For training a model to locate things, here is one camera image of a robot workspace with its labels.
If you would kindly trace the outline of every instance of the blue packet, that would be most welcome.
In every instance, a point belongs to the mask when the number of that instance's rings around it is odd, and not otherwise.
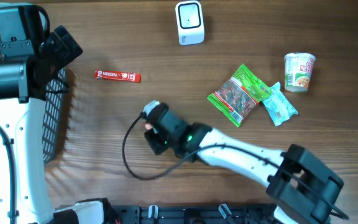
[[[262,100],[262,103],[265,105],[267,112],[276,126],[290,119],[293,114],[298,114],[297,110],[280,91],[280,87],[280,82],[274,84],[270,88],[272,90],[270,97],[266,100]]]

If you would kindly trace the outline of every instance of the plastic wrapper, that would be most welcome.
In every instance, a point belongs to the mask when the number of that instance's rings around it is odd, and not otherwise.
[[[267,99],[271,92],[245,65],[241,65],[235,74],[207,99],[239,127],[251,109],[258,102]]]
[[[297,110],[280,91],[280,87],[280,82],[274,84],[271,87],[272,94],[270,97],[262,101],[276,126],[290,119],[292,115],[298,114]]]

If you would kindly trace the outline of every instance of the red snack package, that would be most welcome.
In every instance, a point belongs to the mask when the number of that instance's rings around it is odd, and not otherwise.
[[[107,80],[121,80],[121,81],[129,81],[129,82],[140,82],[141,74],[96,70],[96,71],[94,71],[94,78],[107,79]]]

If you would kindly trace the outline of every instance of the green snack bag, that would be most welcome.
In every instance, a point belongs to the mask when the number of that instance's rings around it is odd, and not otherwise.
[[[249,111],[271,94],[271,89],[242,64],[235,74],[207,99],[239,127]]]

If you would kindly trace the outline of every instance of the table top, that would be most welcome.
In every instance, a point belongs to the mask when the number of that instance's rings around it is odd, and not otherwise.
[[[270,149],[308,148],[344,180],[337,204],[358,223],[358,2],[202,1],[205,40],[181,46],[176,1],[42,4],[51,27],[64,25],[84,50],[67,68],[57,156],[45,166],[54,207],[107,197],[114,205],[271,202],[256,182],[200,162],[141,182],[125,170],[125,132],[151,100],[181,118]],[[267,85],[283,84],[285,54],[316,56],[310,89],[285,96],[298,110],[274,126],[263,106],[236,128],[207,99],[244,63]],[[94,71],[142,74],[141,83],[95,80]],[[133,169],[151,175],[176,163],[155,156],[138,124],[127,141]],[[333,218],[333,223],[342,223]]]

